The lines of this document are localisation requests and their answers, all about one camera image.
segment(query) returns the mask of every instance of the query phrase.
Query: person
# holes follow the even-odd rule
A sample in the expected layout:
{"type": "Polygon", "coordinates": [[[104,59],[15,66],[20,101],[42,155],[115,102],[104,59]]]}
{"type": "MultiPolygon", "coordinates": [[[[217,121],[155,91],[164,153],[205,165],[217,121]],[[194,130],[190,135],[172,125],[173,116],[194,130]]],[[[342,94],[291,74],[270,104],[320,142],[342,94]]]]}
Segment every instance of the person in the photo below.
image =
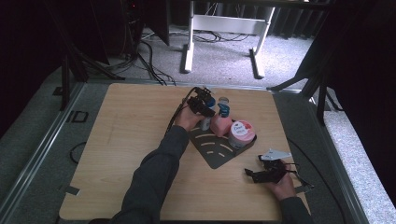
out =
{"type": "MultiPolygon", "coordinates": [[[[161,141],[134,171],[132,184],[125,193],[121,210],[111,224],[160,223],[160,212],[168,190],[177,174],[179,160],[189,143],[188,132],[205,117],[194,114],[187,104],[161,141]]],[[[296,197],[289,174],[278,184],[265,184],[280,201],[282,223],[313,223],[300,198],[296,197]]]]}

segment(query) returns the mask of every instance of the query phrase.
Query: metal frame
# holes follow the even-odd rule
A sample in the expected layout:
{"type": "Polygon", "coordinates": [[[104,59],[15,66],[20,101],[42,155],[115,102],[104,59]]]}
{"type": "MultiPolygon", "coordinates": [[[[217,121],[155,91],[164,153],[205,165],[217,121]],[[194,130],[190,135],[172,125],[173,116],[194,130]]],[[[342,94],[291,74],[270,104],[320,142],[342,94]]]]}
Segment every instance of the metal frame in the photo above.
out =
{"type": "Polygon", "coordinates": [[[184,71],[192,71],[192,58],[194,53],[193,32],[194,30],[216,31],[224,33],[237,33],[246,35],[259,35],[259,43],[256,48],[250,50],[250,57],[253,64],[253,70],[257,78],[264,78],[264,69],[261,65],[262,56],[260,54],[264,44],[265,37],[274,15],[274,7],[270,7],[269,13],[263,20],[229,18],[220,16],[206,16],[194,14],[195,2],[190,1],[190,22],[189,22],[189,43],[187,46],[186,61],[184,71]]]}

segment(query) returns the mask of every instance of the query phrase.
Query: wooden table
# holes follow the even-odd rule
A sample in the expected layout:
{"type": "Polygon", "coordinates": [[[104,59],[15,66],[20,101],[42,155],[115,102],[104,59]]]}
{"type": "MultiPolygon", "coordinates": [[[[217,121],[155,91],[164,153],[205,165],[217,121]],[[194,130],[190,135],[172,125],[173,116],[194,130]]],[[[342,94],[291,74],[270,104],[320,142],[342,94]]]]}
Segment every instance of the wooden table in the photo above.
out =
{"type": "MultiPolygon", "coordinates": [[[[157,148],[167,124],[191,87],[112,84],[92,128],[60,216],[88,220],[112,217],[142,159],[157,148]]],[[[214,89],[216,99],[230,99],[233,119],[255,128],[255,145],[218,169],[211,169],[189,143],[177,177],[163,205],[163,220],[279,220],[278,203],[262,184],[254,184],[244,168],[262,170],[257,156],[269,148],[289,146],[268,91],[214,89]]],[[[304,195],[299,195],[305,202],[304,195]]]]}

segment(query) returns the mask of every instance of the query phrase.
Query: white table leg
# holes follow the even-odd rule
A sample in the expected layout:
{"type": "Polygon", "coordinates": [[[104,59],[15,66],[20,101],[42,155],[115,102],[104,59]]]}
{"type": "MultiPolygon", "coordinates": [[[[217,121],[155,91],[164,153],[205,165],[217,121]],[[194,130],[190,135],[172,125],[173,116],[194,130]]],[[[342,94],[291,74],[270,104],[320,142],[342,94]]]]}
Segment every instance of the white table leg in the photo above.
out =
{"type": "Polygon", "coordinates": [[[262,27],[262,33],[260,34],[260,39],[259,43],[257,45],[257,48],[253,48],[250,50],[250,57],[253,62],[253,65],[255,66],[256,72],[257,72],[257,77],[258,78],[264,78],[264,67],[261,65],[262,62],[262,56],[260,55],[260,51],[262,50],[262,45],[264,44],[265,37],[268,34],[268,29],[270,28],[271,24],[271,19],[274,15],[274,7],[270,8],[270,13],[268,14],[267,18],[265,18],[265,25],[262,27]]]}
{"type": "Polygon", "coordinates": [[[192,71],[192,56],[194,53],[194,43],[192,42],[194,35],[194,5],[195,2],[190,1],[189,44],[187,46],[186,63],[184,65],[184,71],[186,73],[192,71]]]}

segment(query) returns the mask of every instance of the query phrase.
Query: dark sleeve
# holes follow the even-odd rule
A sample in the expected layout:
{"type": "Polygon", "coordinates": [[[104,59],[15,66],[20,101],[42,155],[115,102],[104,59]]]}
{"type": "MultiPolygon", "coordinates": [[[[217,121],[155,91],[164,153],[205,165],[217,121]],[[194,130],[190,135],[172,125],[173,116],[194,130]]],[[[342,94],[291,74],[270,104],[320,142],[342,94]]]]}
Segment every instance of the dark sleeve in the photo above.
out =
{"type": "Polygon", "coordinates": [[[163,201],[177,174],[179,160],[188,143],[186,130],[174,125],[160,146],[150,152],[134,171],[121,211],[110,223],[160,223],[163,201]]]}
{"type": "Polygon", "coordinates": [[[282,224],[314,223],[299,197],[291,197],[280,201],[280,210],[282,212],[282,224]]]}

